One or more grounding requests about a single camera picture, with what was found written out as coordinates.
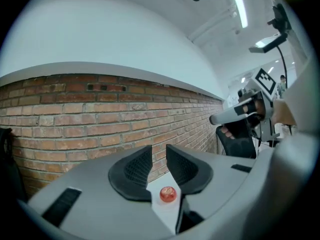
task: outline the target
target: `cable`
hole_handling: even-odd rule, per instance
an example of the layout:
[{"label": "cable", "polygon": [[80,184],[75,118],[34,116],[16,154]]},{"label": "cable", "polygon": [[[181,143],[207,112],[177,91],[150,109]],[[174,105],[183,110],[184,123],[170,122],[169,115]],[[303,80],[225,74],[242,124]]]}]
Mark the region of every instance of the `cable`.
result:
[{"label": "cable", "polygon": [[[282,54],[282,51],[280,50],[279,46],[276,47],[281,55],[281,59],[282,59],[282,62],[283,62],[283,67],[284,67],[284,75],[285,75],[285,89],[288,89],[288,74],[287,74],[287,66],[286,66],[286,62],[285,62],[285,59],[284,59],[284,55]],[[290,134],[292,135],[292,131],[291,131],[291,125],[288,125],[289,126],[289,131],[290,131]]]}]

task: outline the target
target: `person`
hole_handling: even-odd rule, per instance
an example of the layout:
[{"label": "person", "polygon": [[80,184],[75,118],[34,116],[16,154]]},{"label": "person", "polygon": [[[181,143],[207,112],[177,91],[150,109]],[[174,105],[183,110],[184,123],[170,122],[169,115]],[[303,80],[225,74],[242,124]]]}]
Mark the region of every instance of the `person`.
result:
[{"label": "person", "polygon": [[278,83],[277,91],[279,93],[280,99],[283,99],[283,95],[286,91],[286,77],[283,74],[280,76],[280,83]]}]

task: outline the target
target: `red ball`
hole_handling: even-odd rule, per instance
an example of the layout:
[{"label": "red ball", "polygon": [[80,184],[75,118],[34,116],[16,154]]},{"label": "red ball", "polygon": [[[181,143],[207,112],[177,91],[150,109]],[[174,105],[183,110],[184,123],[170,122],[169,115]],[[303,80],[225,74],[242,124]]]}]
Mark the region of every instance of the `red ball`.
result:
[{"label": "red ball", "polygon": [[170,203],[177,198],[177,192],[172,186],[165,186],[160,190],[160,198],[166,203]]}]

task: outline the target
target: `brick wall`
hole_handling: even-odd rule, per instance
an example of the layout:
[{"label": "brick wall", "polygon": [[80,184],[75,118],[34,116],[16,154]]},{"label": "brick wall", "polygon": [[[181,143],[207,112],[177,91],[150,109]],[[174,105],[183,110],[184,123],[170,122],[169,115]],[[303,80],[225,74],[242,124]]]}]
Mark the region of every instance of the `brick wall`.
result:
[{"label": "brick wall", "polygon": [[0,88],[0,127],[29,196],[87,159],[152,145],[152,181],[168,171],[166,144],[215,152],[209,116],[220,100],[126,77],[66,74]]}]

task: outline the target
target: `fluorescent light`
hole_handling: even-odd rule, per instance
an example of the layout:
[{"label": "fluorescent light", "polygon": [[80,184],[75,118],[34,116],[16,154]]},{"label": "fluorescent light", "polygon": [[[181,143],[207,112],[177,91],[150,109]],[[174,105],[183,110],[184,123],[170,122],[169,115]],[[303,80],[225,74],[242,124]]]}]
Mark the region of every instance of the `fluorescent light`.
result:
[{"label": "fluorescent light", "polygon": [[255,43],[255,46],[258,47],[258,48],[265,47],[265,45],[266,44],[264,42],[261,42],[261,41]]},{"label": "fluorescent light", "polygon": [[243,0],[235,0],[236,6],[239,11],[240,20],[242,24],[242,28],[248,27],[248,20],[247,20],[247,14],[246,14],[246,8]]}]

